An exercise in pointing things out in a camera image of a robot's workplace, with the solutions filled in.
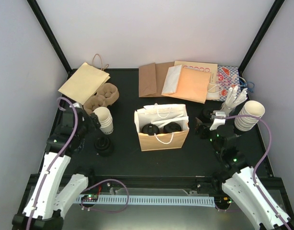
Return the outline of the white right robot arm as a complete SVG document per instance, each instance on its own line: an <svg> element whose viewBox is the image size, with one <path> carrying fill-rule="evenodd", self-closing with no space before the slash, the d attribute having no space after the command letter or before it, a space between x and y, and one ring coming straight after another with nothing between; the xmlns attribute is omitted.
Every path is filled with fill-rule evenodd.
<svg viewBox="0 0 294 230"><path fill-rule="evenodd" d="M232 125L213 129L211 124L196 119L195 132L201 139L210 141L221 163L221 171L211 181L215 192L232 198L256 230L294 230L294 218L275 202L238 150Z"/></svg>

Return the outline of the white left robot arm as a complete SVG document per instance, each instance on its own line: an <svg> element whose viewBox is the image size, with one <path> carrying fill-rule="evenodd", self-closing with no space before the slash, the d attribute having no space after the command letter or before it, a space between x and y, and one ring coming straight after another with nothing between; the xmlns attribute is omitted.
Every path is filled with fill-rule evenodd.
<svg viewBox="0 0 294 230"><path fill-rule="evenodd" d="M97 115L81 108L66 109L61 123L47 139L43 167L33 194L21 214L13 217L17 230L60 230L66 213L78 195L97 184L93 169L78 167L70 181L58 191L72 155L80 152L85 136L100 128Z"/></svg>

